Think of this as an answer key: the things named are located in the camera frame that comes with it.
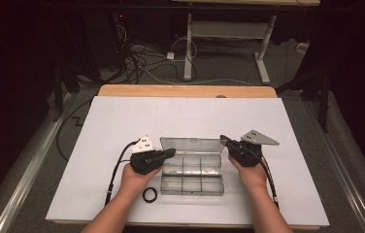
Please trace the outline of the white table cover sheet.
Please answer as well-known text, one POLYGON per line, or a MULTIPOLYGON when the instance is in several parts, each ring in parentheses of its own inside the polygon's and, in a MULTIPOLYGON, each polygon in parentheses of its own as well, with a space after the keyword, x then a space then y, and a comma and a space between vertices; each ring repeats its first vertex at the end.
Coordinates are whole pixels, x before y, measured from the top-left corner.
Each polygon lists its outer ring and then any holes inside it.
POLYGON ((292 226, 326 226, 329 221, 314 181, 279 98, 154 98, 93 99, 83 129, 50 204, 55 222, 88 221, 115 194, 122 167, 117 160, 125 146, 149 136, 239 139, 251 130, 278 141, 263 147, 280 210, 292 226))

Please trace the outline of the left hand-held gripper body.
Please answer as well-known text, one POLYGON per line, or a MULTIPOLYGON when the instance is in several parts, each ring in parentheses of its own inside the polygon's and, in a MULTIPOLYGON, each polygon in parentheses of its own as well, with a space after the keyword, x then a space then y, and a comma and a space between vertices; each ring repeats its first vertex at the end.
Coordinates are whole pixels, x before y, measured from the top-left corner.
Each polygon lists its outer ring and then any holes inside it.
POLYGON ((131 149, 130 164, 133 170, 146 175, 162 166, 164 153, 156 150, 148 136, 141 138, 131 149))

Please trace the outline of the clear plastic compartment box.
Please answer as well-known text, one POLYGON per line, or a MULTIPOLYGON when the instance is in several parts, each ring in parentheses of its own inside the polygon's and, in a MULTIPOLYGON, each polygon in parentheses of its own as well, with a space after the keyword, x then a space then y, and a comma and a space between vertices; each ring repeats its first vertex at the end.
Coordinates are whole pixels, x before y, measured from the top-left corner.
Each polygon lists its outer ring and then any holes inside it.
POLYGON ((164 150, 176 150, 163 165, 163 195, 223 195, 221 153, 225 140, 163 137, 160 142, 164 150))

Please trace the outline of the black metal stand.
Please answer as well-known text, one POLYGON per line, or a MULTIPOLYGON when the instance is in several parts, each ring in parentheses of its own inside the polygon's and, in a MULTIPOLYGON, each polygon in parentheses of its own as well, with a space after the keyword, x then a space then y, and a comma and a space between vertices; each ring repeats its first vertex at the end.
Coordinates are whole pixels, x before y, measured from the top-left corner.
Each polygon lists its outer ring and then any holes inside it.
POLYGON ((293 81, 282 84, 275 91, 277 94, 280 94, 289 89, 300 90, 303 101, 314 101, 317 98, 319 100, 318 123, 322 131, 327 133, 329 88, 330 70, 325 66, 319 66, 300 78, 295 78, 293 81))
POLYGON ((63 65, 56 65, 53 72, 54 76, 54 106, 55 114, 53 121, 57 122, 62 115, 63 111, 63 91, 62 87, 65 87, 68 92, 78 93, 80 91, 80 85, 77 81, 76 73, 70 68, 63 65))

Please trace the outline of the person's left hand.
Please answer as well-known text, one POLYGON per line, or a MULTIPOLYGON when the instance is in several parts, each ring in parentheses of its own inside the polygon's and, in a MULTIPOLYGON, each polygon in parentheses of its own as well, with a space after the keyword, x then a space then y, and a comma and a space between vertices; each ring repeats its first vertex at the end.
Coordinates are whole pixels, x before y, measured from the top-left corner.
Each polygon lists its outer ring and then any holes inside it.
POLYGON ((149 181, 162 170, 161 167, 146 175, 136 173, 130 164, 126 164, 122 171, 120 189, 128 193, 140 194, 148 185, 149 181))

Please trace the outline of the white metal frame desk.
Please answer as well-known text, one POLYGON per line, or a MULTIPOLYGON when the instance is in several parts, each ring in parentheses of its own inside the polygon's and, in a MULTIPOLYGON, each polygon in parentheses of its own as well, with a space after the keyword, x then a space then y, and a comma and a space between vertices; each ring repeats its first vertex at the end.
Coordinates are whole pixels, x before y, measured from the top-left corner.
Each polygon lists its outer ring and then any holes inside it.
MULTIPOLYGON (((273 7, 306 10, 308 7, 318 7, 320 0, 173 0, 182 3, 184 7, 205 5, 206 7, 273 7)), ((198 51, 193 38, 222 38, 222 39, 246 39, 260 40, 260 51, 253 54, 255 65, 261 81, 264 84, 270 83, 267 73, 264 56, 275 27, 277 16, 270 15, 266 22, 236 22, 229 19, 195 20, 193 13, 187 14, 186 23, 186 49, 184 56, 183 79, 192 81, 194 74, 193 58, 198 51)))

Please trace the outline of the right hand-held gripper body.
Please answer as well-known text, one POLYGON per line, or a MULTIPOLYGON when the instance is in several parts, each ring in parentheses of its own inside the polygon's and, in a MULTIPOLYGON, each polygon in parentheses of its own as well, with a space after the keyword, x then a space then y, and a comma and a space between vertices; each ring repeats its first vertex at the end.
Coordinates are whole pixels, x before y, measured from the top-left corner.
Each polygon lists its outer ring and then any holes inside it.
POLYGON ((256 130, 251 130, 241 137, 240 141, 233 141, 237 154, 234 158, 243 167, 253 167, 263 158, 263 146, 278 146, 280 143, 256 130))

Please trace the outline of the aluminium floor rail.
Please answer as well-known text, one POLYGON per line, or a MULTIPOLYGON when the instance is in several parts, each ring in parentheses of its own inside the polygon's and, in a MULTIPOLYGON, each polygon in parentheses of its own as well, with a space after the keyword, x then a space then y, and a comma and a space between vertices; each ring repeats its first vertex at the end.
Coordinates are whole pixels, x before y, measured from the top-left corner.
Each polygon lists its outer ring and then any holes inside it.
POLYGON ((67 93, 63 98, 62 111, 56 119, 46 123, 45 129, 39 133, 40 142, 36 147, 32 147, 34 153, 29 160, 17 186, 11 195, 7 205, 0 215, 0 233, 8 233, 13 225, 18 212, 20 211, 25 199, 27 198, 40 170, 50 150, 52 141, 56 136, 57 130, 62 124, 63 118, 73 106, 77 97, 76 93, 67 93))
POLYGON ((358 191, 358 188, 350 178, 348 170, 344 165, 343 160, 340 158, 335 146, 333 145, 329 134, 325 133, 320 126, 318 122, 319 116, 317 115, 315 105, 311 102, 305 102, 304 106, 307 109, 310 118, 315 125, 316 131, 321 137, 322 142, 326 146, 327 157, 338 180, 338 184, 344 192, 345 200, 349 204, 349 209, 355 215, 355 220, 359 224, 361 232, 365 233, 365 201, 358 191))

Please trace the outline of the person's right hand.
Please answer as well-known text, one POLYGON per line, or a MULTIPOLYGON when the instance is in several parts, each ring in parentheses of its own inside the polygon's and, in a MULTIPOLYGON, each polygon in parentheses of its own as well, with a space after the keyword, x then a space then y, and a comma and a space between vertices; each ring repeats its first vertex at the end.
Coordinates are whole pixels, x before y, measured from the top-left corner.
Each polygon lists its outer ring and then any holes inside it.
POLYGON ((228 156, 228 159, 238 170, 240 180, 247 191, 257 189, 258 187, 267 188, 267 177, 261 165, 243 167, 231 155, 228 156))

